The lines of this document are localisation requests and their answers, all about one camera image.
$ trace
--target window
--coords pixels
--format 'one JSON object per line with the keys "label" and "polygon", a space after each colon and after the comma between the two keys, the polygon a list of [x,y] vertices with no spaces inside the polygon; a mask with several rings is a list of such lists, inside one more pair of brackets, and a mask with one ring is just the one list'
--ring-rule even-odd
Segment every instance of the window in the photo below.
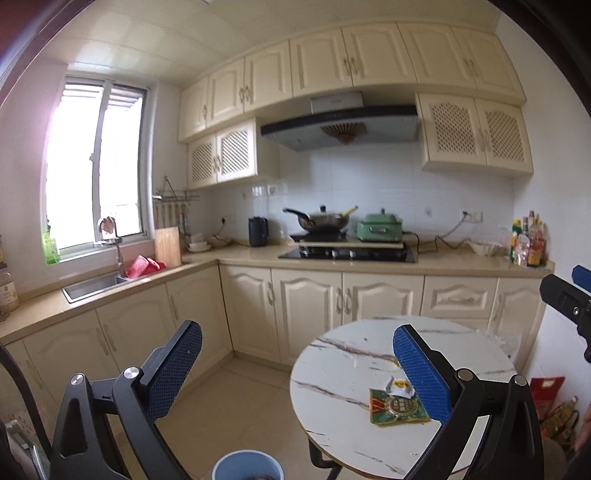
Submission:
{"label": "window", "polygon": [[47,222],[62,254],[94,248],[105,216],[120,236],[144,236],[146,94],[110,80],[67,79],[47,144]]}

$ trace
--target blue trash bin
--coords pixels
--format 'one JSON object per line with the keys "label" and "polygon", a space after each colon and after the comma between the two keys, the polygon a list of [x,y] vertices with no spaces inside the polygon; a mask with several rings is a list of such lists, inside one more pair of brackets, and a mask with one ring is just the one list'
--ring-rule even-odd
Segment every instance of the blue trash bin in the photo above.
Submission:
{"label": "blue trash bin", "polygon": [[257,450],[238,450],[217,461],[212,480],[246,480],[259,476],[285,480],[281,465],[271,455]]}

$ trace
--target white tile backsplash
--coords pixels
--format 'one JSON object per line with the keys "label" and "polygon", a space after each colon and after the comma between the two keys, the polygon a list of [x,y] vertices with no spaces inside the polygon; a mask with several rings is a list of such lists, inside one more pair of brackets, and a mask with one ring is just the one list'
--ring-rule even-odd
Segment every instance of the white tile backsplash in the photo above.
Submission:
{"label": "white tile backsplash", "polygon": [[296,153],[281,147],[281,180],[241,183],[210,191],[210,231],[219,229],[222,216],[234,215],[222,235],[248,238],[248,218],[265,216],[271,236],[287,238],[300,231],[295,215],[283,207],[316,212],[320,205],[343,211],[359,210],[349,230],[367,213],[380,207],[402,218],[405,230],[426,238],[451,229],[460,211],[483,212],[483,223],[464,224],[455,236],[500,240],[499,225],[510,226],[513,215],[511,179],[464,172],[421,170],[422,150],[418,143],[359,145]]}

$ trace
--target green bottle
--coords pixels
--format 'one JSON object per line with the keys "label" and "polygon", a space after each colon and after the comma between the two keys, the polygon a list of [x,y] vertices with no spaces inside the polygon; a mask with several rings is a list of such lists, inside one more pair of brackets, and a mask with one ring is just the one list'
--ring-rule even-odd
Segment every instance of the green bottle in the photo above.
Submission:
{"label": "green bottle", "polygon": [[513,220],[513,227],[511,228],[511,249],[509,250],[509,260],[515,262],[515,247],[517,246],[517,238],[521,233],[521,220],[518,218]]}
{"label": "green bottle", "polygon": [[49,221],[47,222],[47,231],[43,232],[41,239],[43,240],[43,255],[45,257],[45,265],[53,265],[60,261],[60,251],[57,249],[56,239],[51,238],[51,227]]}

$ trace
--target round table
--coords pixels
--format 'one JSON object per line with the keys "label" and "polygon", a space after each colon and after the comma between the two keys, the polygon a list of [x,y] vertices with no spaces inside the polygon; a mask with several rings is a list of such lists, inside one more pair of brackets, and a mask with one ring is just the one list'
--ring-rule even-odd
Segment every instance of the round table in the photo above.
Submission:
{"label": "round table", "polygon": [[[455,369],[466,367],[482,380],[503,382],[515,374],[491,340],[445,320],[397,316],[335,328],[309,344],[291,371],[291,402],[311,441],[314,464],[315,446],[368,478],[404,478],[437,433],[441,424],[435,420],[381,427],[369,421],[369,389],[383,390],[391,376],[406,378],[392,353],[392,334],[405,323]],[[487,419],[476,422],[454,472],[470,465]]]}

